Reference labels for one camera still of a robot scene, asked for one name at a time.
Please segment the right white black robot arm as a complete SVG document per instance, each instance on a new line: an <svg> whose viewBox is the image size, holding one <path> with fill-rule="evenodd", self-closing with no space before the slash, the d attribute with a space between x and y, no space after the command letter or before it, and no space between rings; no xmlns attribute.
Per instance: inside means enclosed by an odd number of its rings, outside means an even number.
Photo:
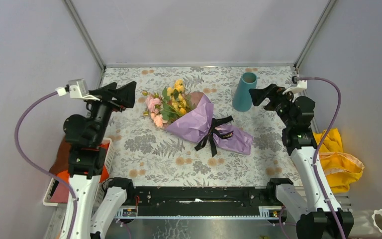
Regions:
<svg viewBox="0 0 382 239"><path fill-rule="evenodd" d="M276 112L285 124L283 144L305 191L302 197L289 179L272 179L265 192L267 202L283 204L296 222L299 239L347 239L354 217L336 200L319 161L320 146L311 129L315 102L306 96L294 97L292 92L275 84L264 89L250 89L249 94L254 106L269 99L264 109Z"/></svg>

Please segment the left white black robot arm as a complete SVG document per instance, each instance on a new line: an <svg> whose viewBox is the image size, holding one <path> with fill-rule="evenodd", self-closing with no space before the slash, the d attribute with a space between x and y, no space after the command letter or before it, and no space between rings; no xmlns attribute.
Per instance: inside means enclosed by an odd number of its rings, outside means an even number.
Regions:
<svg viewBox="0 0 382 239"><path fill-rule="evenodd" d="M123 86L110 83L88 90L83 79L71 80L65 88L70 98L86 102L88 117L69 116L64 124L65 141L71 148L68 156L69 189L66 213L60 232L62 239L102 239L122 204L137 198L130 179L115 177L110 180L105 197L94 210L95 197L107 149L101 144L112 112L133 108L136 82Z"/></svg>

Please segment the pink flower stems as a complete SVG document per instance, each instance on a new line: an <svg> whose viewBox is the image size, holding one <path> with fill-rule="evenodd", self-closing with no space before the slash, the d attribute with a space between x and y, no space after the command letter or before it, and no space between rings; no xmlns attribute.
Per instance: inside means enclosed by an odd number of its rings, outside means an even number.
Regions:
<svg viewBox="0 0 382 239"><path fill-rule="evenodd" d="M147 110L143 113L143 115L150 116L153 123L159 127L164 128L167 124L167 120L163 119L162 116L162 98L158 93L149 93L148 91L143 91L142 95L146 97L145 104Z"/></svg>

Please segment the purple wrapping paper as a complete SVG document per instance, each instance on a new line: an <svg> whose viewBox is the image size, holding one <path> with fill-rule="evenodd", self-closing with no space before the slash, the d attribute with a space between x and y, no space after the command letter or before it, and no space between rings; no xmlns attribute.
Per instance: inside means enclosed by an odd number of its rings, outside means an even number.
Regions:
<svg viewBox="0 0 382 239"><path fill-rule="evenodd" d="M204 95L196 108L166 127L166 131L186 141L194 142L196 145L207 134L214 112L214 104ZM229 139L220 139L214 135L216 147L237 152L245 155L251 154L253 137L233 126L230 122L225 123L217 129L222 133L234 131Z"/></svg>

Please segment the black ribbon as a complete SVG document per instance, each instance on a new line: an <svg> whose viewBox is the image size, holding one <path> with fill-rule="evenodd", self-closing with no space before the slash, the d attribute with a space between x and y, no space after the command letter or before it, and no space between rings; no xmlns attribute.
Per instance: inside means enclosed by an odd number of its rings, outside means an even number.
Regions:
<svg viewBox="0 0 382 239"><path fill-rule="evenodd" d="M217 127L233 121L232 116L228 116L226 118L221 119L215 119L212 118L210 128L207 132L207 134L198 142L198 144L194 147L196 151L199 151L203 149L206 144L209 142L210 144L210 150L211 150L211 156L214 157L217 154L217 147L216 143L214 141L214 135L216 135L220 139L229 139L233 136L234 131L230 131L227 133L222 134Z"/></svg>

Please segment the pink wrapping paper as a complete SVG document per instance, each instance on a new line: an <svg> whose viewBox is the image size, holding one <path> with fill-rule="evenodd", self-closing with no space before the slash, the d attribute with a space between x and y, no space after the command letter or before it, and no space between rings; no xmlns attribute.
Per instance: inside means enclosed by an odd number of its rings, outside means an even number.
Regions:
<svg viewBox="0 0 382 239"><path fill-rule="evenodd" d="M204 96L204 93L203 92L191 92L188 94L188 97L189 97L189 105L191 108L195 108L201 98Z"/></svg>

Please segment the yellow flower stems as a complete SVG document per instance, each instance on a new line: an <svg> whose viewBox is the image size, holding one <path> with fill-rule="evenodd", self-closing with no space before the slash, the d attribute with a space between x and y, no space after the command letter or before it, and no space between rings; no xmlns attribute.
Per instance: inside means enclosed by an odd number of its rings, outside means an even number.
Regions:
<svg viewBox="0 0 382 239"><path fill-rule="evenodd" d="M167 123L172 123L196 108L191 94L186 91L183 79L177 79L172 87L162 91L160 114Z"/></svg>

